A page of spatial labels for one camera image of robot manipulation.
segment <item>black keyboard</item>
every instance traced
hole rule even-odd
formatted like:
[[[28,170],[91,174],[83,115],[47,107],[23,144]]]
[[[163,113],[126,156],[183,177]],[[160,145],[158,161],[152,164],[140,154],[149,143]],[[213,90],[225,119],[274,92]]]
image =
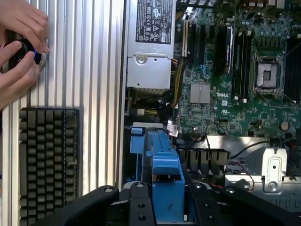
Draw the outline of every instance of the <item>black keyboard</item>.
[[[20,111],[20,225],[29,226],[78,196],[79,112]]]

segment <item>hand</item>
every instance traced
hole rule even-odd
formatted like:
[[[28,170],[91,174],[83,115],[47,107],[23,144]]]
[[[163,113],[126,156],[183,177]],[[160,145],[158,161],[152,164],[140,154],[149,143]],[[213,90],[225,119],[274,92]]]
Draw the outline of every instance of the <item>hand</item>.
[[[14,41],[0,48],[0,67],[2,67],[20,48],[22,44]],[[33,60],[34,53],[28,52],[17,66],[5,74],[0,73],[0,110],[10,102],[24,95],[37,80],[40,69]]]
[[[0,25],[24,36],[37,52],[49,52],[48,16],[26,1],[0,0]]]

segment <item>cpu socket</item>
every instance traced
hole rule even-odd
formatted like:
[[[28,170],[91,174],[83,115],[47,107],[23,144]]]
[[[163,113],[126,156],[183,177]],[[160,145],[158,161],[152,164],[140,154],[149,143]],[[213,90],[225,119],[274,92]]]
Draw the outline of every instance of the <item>cpu socket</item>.
[[[256,55],[253,63],[253,92],[282,95],[284,85],[282,57]]]

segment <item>ribbed metal surface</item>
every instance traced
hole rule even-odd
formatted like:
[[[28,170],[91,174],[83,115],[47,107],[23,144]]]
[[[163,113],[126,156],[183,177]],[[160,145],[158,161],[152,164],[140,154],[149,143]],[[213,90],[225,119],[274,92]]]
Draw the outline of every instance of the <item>ribbed metal surface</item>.
[[[2,225],[19,222],[19,110],[80,109],[82,194],[116,182],[122,124],[123,0],[31,0],[49,16],[50,54],[30,93],[3,111]]]

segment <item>warning label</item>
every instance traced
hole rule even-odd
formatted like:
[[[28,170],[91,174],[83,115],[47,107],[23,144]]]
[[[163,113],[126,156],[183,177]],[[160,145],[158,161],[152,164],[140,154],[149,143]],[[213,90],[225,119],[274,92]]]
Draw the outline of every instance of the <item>warning label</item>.
[[[170,44],[173,0],[137,0],[136,42]]]

